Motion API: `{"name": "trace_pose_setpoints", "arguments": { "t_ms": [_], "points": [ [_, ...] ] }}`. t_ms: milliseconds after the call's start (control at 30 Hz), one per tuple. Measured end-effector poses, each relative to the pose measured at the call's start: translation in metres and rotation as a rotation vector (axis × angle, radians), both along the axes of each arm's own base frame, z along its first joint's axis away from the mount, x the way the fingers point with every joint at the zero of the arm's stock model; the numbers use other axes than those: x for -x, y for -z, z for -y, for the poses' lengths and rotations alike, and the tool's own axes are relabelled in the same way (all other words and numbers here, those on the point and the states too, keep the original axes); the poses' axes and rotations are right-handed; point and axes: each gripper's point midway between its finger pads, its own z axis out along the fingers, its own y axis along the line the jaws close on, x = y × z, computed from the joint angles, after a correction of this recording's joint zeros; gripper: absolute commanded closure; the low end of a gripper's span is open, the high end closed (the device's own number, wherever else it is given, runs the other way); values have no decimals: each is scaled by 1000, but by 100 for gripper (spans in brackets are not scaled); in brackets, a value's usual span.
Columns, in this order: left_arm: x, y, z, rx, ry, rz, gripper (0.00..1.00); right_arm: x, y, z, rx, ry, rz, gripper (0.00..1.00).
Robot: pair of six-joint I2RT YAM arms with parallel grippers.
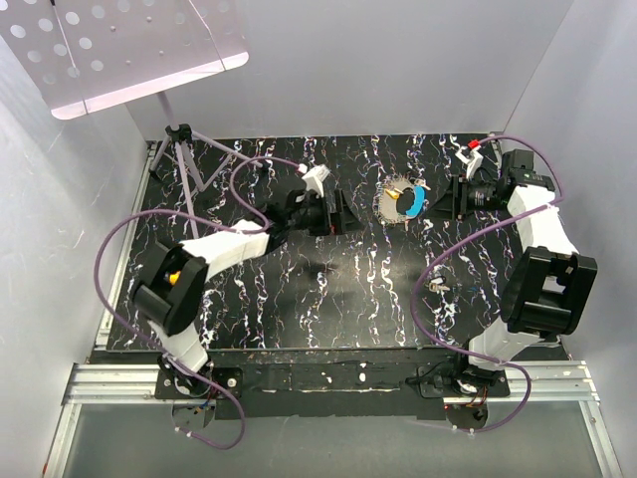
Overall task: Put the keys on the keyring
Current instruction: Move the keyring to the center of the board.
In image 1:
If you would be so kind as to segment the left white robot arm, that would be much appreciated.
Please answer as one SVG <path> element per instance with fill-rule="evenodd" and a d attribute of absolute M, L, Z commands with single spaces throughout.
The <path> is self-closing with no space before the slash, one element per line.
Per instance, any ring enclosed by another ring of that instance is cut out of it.
<path fill-rule="evenodd" d="M 345 235 L 362 225 L 349 207 L 344 193 L 335 192 L 335 209 L 315 191 L 291 191 L 284 203 L 257 207 L 270 227 L 259 232 L 255 216 L 215 232 L 180 243 L 156 242 L 133 286 L 130 300 L 145 319 L 169 356 L 185 367 L 177 385 L 192 398 L 204 396 L 212 384 L 209 358 L 194 322 L 203 301 L 206 283 L 215 275 L 247 260 L 279 249 L 293 231 L 313 237 Z"/>

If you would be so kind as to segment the silver key with green tag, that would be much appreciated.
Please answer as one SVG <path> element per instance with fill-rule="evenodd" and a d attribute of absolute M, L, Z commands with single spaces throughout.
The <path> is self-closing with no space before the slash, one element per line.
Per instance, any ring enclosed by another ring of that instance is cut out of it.
<path fill-rule="evenodd" d="M 444 277 L 436 277 L 429 281 L 428 290 L 432 293 L 446 293 L 451 290 Z"/>

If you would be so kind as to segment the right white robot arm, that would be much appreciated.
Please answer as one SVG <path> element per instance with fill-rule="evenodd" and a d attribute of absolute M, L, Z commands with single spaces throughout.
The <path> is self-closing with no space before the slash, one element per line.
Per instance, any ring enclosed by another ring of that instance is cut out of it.
<path fill-rule="evenodd" d="M 501 297 L 500 316 L 470 339 L 450 371 L 462 395 L 490 388 L 505 377 L 504 364 L 529 346 L 570 335 L 579 324 L 597 275 L 594 259 L 567 238 L 552 201 L 553 180 L 534 170 L 528 150 L 506 152 L 497 179 L 479 181 L 479 159 L 453 175 L 430 208 L 431 218 L 463 220 L 477 211 L 506 211 L 516 220 L 523 255 Z"/>

